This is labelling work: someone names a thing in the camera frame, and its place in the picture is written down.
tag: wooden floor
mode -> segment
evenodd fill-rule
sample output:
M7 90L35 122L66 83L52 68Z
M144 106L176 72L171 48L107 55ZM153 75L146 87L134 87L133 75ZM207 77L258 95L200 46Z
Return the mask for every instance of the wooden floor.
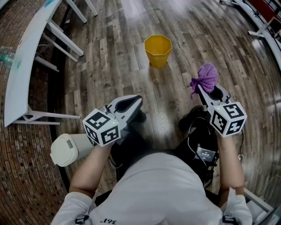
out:
M66 61L57 112L84 118L116 97L140 94L147 121L138 131L154 148L173 149L183 140L178 121L201 103L198 96L190 100L187 85L201 65L212 62L218 82L248 114L242 146L246 187L280 204L281 77L265 41L247 34L255 27L243 11L217 0L96 0L94 5L97 17L84 1L78 5L86 24L72 16L70 34L85 54L78 63ZM149 65L144 51L151 34L172 41L168 62L160 69ZM84 133L81 120L62 120L57 131ZM235 141L239 148L241 136ZM70 179L80 163L66 169ZM100 190L114 184L108 164Z

